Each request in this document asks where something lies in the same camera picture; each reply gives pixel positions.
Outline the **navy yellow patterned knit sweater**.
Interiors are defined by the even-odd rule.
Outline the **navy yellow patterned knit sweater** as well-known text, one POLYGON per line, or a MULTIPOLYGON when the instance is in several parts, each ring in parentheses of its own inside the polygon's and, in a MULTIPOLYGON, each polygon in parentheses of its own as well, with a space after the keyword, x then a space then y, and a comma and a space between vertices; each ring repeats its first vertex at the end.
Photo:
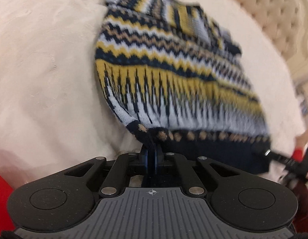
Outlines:
POLYGON ((230 33, 197 4, 105 0, 95 63, 112 112, 138 141, 263 174, 271 139, 230 33))

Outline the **white bed cover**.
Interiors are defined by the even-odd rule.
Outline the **white bed cover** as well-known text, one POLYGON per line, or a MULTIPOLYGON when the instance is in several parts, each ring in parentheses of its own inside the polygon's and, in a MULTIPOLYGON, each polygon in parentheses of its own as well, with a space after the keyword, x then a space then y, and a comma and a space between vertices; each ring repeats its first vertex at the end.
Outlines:
MULTIPOLYGON (((305 130, 288 67, 231 0, 196 2, 242 47, 272 147, 289 155, 305 130)), ((17 188, 97 156, 140 150, 95 78, 104 0, 0 0, 0 176, 17 188)))

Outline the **cream tufted headboard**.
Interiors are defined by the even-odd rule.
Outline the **cream tufted headboard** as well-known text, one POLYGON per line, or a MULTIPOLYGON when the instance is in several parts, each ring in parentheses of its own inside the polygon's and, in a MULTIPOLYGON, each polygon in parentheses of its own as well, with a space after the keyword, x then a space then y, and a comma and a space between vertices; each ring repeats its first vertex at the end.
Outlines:
POLYGON ((235 0, 285 59, 295 81, 308 80, 308 0, 235 0))

